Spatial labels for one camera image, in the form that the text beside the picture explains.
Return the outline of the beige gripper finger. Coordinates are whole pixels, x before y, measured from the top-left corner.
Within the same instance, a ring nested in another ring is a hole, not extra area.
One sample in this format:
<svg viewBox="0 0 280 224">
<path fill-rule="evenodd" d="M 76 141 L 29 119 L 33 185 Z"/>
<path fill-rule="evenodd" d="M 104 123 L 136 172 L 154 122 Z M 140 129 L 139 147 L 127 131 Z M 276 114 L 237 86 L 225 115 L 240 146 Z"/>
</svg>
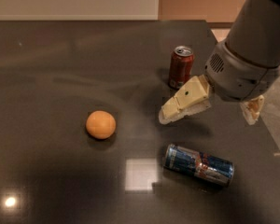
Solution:
<svg viewBox="0 0 280 224">
<path fill-rule="evenodd" d="M 243 116 L 249 125 L 254 125 L 258 121 L 260 111 L 262 110 L 263 105 L 264 105 L 263 95 L 260 95 L 249 101 L 244 101 L 240 103 Z"/>
<path fill-rule="evenodd" d="M 205 75 L 192 77 L 161 107 L 160 124 L 166 125 L 204 112 L 211 107 L 211 94 L 212 89 Z"/>
</svg>

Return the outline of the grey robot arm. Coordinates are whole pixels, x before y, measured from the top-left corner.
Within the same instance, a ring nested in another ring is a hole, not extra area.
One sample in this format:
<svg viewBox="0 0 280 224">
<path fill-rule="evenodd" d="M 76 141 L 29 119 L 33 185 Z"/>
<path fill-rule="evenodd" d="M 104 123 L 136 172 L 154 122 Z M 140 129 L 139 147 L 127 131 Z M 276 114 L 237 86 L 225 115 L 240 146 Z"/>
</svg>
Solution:
<svg viewBox="0 0 280 224">
<path fill-rule="evenodd" d="M 159 121 L 175 122 L 211 106 L 210 96 L 240 104 L 253 125 L 263 94 L 280 77 L 280 0 L 245 0 L 226 39 L 216 44 L 204 73 L 192 77 L 162 107 Z"/>
</svg>

